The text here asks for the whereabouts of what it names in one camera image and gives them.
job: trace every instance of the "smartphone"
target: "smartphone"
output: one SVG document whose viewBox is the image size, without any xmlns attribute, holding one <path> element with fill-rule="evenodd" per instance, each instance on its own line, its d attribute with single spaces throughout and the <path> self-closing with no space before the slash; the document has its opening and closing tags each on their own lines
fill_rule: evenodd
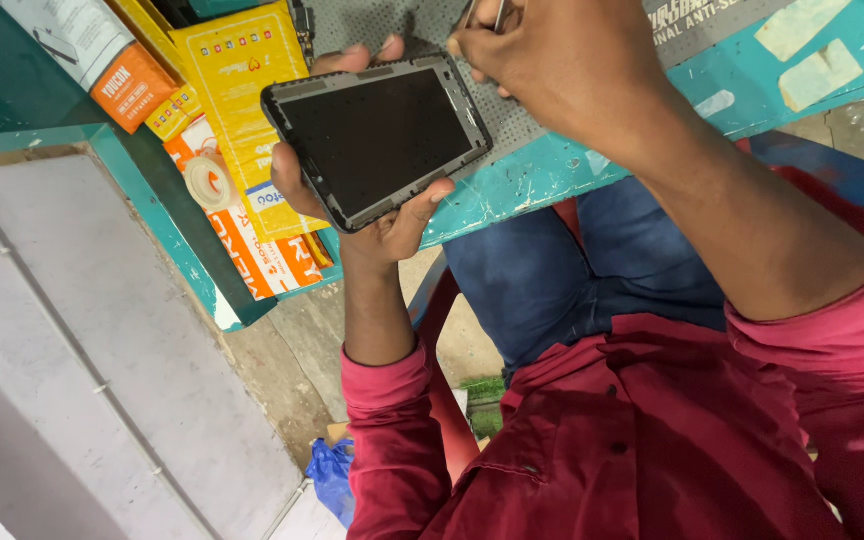
<svg viewBox="0 0 864 540">
<path fill-rule="evenodd" d="M 347 234 L 493 147 L 446 53 L 272 84 L 261 105 L 328 221 Z"/>
</svg>

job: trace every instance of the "gray wall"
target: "gray wall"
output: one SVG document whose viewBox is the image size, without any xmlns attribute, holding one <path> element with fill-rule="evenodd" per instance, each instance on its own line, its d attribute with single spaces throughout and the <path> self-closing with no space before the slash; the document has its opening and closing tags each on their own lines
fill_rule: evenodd
<svg viewBox="0 0 864 540">
<path fill-rule="evenodd" d="M 0 227 L 210 523 L 261 538 L 301 473 L 105 173 L 0 167 Z M 23 540 L 201 538 L 1 256 L 0 521 Z"/>
</svg>

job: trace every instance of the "masking tape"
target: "masking tape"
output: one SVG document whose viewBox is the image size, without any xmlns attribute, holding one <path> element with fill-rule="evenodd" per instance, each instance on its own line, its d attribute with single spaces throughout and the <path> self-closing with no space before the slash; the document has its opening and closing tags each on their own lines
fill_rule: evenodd
<svg viewBox="0 0 864 540">
<path fill-rule="evenodd" d="M 239 203 L 239 192 L 226 161 L 218 153 L 192 157 L 185 164 L 185 186 L 202 208 L 221 212 Z"/>
</svg>

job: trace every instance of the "jeans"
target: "jeans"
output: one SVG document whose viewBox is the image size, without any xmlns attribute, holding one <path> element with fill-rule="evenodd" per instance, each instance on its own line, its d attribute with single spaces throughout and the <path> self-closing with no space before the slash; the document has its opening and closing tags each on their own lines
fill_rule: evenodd
<svg viewBox="0 0 864 540">
<path fill-rule="evenodd" d="M 690 241 L 637 178 L 577 199 L 584 251 L 551 207 L 443 245 L 482 329 L 519 368 L 562 343 L 653 313 L 725 331 L 725 295 Z"/>
</svg>

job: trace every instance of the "floor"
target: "floor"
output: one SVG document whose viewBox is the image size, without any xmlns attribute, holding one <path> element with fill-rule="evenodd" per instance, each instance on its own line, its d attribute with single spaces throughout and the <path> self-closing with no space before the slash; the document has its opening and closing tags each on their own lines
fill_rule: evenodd
<svg viewBox="0 0 864 540">
<path fill-rule="evenodd" d="M 864 101 L 815 114 L 782 131 L 864 160 Z M 400 264 L 406 302 L 415 294 L 441 247 Z M 324 424 L 347 419 L 341 395 L 338 350 L 345 332 L 343 284 L 284 300 L 252 327 L 221 337 L 222 348 L 246 387 L 263 406 L 299 465 Z M 438 341 L 438 358 L 453 387 L 496 376 L 502 360 L 469 304 L 460 296 Z"/>
</svg>

